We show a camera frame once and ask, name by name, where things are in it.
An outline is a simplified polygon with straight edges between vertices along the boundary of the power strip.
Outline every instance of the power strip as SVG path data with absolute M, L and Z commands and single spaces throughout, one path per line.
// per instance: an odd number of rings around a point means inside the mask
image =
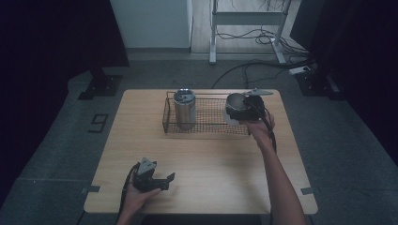
M 309 72 L 309 71 L 310 71 L 309 67 L 297 67 L 297 68 L 289 69 L 289 74 L 290 75 L 296 75 L 296 74 L 299 74 L 299 73 Z

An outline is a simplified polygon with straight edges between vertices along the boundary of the metal basket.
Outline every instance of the metal basket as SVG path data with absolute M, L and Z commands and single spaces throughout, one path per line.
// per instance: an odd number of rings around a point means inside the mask
M 175 103 L 173 100 L 174 92 L 166 93 L 164 103 L 163 128 L 165 133 L 229 133 L 249 135 L 249 130 L 244 125 L 231 126 L 225 123 L 223 111 L 225 108 L 225 98 L 202 98 L 205 94 L 196 94 L 196 123 L 187 125 L 192 128 L 182 129 L 176 121 Z

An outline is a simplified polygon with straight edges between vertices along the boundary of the table top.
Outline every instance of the table top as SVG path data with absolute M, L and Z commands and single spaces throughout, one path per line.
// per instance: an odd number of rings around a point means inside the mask
M 167 90 L 127 90 L 122 97 L 92 186 L 84 204 L 88 213 L 117 213 L 121 190 L 131 167 L 142 157 L 158 161 L 154 178 L 176 173 L 176 179 L 150 199 L 148 214 L 269 214 L 267 178 L 261 152 L 252 136 L 223 133 L 164 133 Z M 226 98 L 248 90 L 193 90 Z M 274 114 L 278 156 L 305 214 L 314 214 L 313 194 L 281 95 L 263 96 Z

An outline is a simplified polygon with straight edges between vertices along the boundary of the black curtain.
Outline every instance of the black curtain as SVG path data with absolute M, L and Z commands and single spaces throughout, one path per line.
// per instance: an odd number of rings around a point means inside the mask
M 1 204 L 62 107 L 68 80 L 128 66 L 109 0 L 0 3 Z

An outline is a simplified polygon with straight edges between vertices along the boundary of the metal canister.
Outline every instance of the metal canister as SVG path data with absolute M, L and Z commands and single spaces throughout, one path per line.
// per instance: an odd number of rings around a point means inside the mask
M 174 94 L 176 122 L 179 128 L 190 129 L 196 123 L 196 96 L 190 89 L 179 89 Z

